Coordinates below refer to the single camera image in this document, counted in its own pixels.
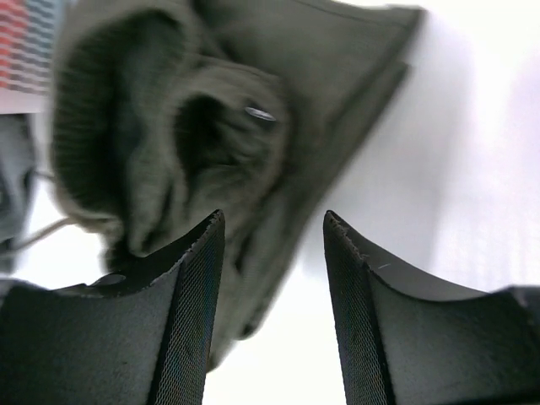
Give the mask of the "olive green shorts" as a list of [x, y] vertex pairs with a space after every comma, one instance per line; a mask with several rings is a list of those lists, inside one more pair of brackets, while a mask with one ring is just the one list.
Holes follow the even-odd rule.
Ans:
[[51, 168], [107, 262], [214, 210], [210, 364], [265, 317], [303, 229], [404, 78], [424, 11], [334, 1], [78, 1], [52, 69]]

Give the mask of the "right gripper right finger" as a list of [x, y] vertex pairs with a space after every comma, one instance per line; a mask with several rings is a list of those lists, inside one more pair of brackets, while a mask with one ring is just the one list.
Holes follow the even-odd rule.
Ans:
[[538, 288], [445, 281], [331, 211], [323, 236], [347, 403], [538, 403]]

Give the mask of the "grey shorts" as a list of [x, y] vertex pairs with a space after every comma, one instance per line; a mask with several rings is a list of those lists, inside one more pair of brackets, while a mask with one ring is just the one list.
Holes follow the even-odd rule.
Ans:
[[35, 145], [25, 114], [1, 115], [1, 273], [14, 271], [15, 250], [32, 199]]

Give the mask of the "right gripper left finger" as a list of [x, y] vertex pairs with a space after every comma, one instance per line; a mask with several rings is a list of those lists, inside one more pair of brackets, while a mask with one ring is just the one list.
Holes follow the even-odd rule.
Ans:
[[1, 282], [4, 404], [199, 404], [224, 215], [91, 285]]

